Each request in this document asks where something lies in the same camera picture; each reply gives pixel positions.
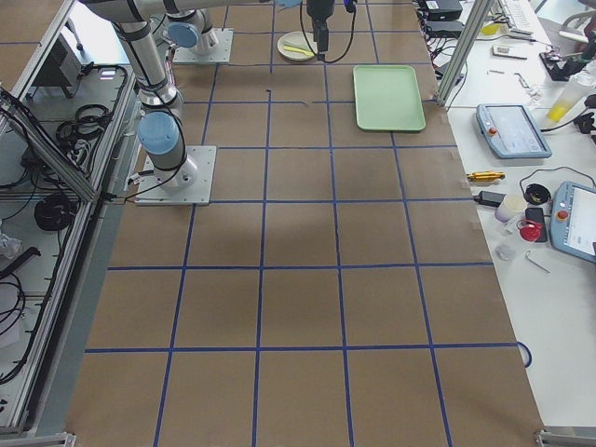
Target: orange screwdriver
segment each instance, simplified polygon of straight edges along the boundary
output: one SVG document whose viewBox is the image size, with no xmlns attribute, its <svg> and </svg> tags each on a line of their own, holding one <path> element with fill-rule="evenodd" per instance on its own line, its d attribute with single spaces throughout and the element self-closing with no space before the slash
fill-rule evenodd
<svg viewBox="0 0 596 447">
<path fill-rule="evenodd" d="M 493 170 L 472 172 L 467 175 L 469 182 L 494 182 L 495 180 L 503 180 L 504 178 L 505 172 L 494 172 Z"/>
</svg>

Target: yellow tool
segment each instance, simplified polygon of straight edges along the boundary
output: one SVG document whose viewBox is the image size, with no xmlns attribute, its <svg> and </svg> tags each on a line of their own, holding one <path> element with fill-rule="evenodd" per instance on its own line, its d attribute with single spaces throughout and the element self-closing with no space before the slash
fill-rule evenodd
<svg viewBox="0 0 596 447">
<path fill-rule="evenodd" d="M 467 175 L 469 182 L 494 182 L 495 180 L 503 180 L 504 178 L 505 172 L 494 172 L 493 170 L 472 172 Z"/>
<path fill-rule="evenodd" d="M 298 48 L 298 47 L 292 47 L 290 45 L 284 45 L 283 49 L 285 49 L 286 51 L 293 51 L 294 53 L 302 53 L 305 56 L 314 56 L 315 53 L 313 53 L 312 51 L 308 51 L 307 49 L 302 49 L 302 48 Z"/>
</svg>

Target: white plate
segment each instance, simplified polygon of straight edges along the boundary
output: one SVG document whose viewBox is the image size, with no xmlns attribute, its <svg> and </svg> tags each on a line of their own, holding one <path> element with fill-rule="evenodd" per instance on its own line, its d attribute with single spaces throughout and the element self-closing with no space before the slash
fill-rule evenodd
<svg viewBox="0 0 596 447">
<path fill-rule="evenodd" d="M 313 40 L 312 33 L 306 33 L 308 37 L 308 42 L 310 43 L 310 47 L 312 47 L 315 51 L 317 51 L 317 44 Z M 298 47 L 303 48 L 306 51 L 309 51 L 308 45 L 305 41 L 305 36 L 302 34 L 302 31 L 294 31 L 292 33 L 287 33 L 282 35 L 278 40 L 278 51 L 284 58 L 287 58 L 291 61 L 308 61 L 315 57 L 307 56 L 303 53 L 298 53 L 295 51 L 288 51 L 287 49 L 283 49 L 284 45 L 289 45 L 291 47 Z"/>
</svg>

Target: black phone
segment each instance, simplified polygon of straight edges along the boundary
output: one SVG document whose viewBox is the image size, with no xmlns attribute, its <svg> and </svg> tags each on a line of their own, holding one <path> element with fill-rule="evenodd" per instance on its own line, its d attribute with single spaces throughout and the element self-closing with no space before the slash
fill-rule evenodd
<svg viewBox="0 0 596 447">
<path fill-rule="evenodd" d="M 542 211 L 541 208 L 526 208 L 525 218 L 534 221 L 538 224 L 542 224 L 542 230 L 540 230 L 540 237 L 535 242 L 546 242 L 549 240 L 549 232 L 547 231 L 547 225 L 544 222 L 544 211 Z"/>
</svg>

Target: blue joint cap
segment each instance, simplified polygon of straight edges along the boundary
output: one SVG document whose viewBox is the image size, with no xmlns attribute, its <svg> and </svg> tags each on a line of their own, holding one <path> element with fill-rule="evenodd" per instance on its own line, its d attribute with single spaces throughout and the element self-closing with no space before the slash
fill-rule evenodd
<svg viewBox="0 0 596 447">
<path fill-rule="evenodd" d="M 168 36 L 176 45 L 184 48 L 194 47 L 198 43 L 198 32 L 190 23 L 175 21 L 168 28 Z"/>
<path fill-rule="evenodd" d="M 174 117 L 165 112 L 147 114 L 139 123 L 138 133 L 142 147 L 154 156 L 167 154 L 180 139 Z"/>
</svg>

